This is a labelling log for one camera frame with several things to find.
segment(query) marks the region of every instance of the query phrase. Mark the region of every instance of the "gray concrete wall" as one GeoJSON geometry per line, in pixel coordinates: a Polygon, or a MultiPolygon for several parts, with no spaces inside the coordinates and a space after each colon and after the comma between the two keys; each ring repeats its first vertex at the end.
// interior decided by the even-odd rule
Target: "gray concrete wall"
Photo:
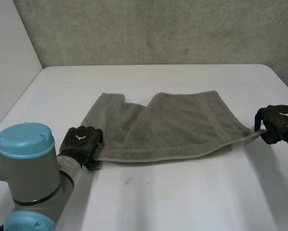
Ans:
{"type": "Polygon", "coordinates": [[[288,0],[14,0],[43,67],[265,64],[288,85],[288,0]]]}

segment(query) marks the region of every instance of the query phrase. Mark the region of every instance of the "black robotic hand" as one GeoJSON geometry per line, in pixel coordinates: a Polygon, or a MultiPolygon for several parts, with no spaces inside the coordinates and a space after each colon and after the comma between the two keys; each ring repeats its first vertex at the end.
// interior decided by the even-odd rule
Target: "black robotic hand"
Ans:
{"type": "Polygon", "coordinates": [[[80,165],[88,170],[100,169],[100,161],[95,161],[95,151],[99,143],[103,142],[101,129],[80,126],[70,128],[61,144],[60,154],[76,159],[80,165]]]}
{"type": "Polygon", "coordinates": [[[261,138],[267,144],[275,144],[278,141],[286,141],[288,143],[288,106],[276,105],[268,106],[258,110],[255,116],[255,131],[260,130],[261,121],[266,133],[261,138]]]}

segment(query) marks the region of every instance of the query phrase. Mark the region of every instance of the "white wall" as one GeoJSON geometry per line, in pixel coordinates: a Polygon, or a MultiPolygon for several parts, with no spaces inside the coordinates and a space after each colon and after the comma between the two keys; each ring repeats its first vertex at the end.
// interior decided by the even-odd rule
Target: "white wall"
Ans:
{"type": "Polygon", "coordinates": [[[42,67],[12,0],[0,0],[0,122],[42,67]]]}

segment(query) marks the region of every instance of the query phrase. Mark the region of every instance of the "dark stain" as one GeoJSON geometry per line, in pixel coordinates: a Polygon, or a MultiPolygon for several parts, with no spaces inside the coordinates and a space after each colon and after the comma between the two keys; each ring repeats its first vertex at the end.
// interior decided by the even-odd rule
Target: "dark stain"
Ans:
{"type": "Polygon", "coordinates": [[[131,184],[131,183],[132,183],[132,177],[129,177],[129,178],[126,180],[125,184],[128,185],[128,184],[131,184]]]}
{"type": "Polygon", "coordinates": [[[184,49],[183,54],[188,54],[188,49],[184,49]]]}

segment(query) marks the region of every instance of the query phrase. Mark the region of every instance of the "gray towel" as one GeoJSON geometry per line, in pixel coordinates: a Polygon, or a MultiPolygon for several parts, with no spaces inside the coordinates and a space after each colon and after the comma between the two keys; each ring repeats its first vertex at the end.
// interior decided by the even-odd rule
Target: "gray towel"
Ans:
{"type": "Polygon", "coordinates": [[[103,131],[97,160],[128,163],[229,152],[260,135],[243,126],[216,91],[159,93],[147,107],[103,93],[81,125],[103,131]]]}

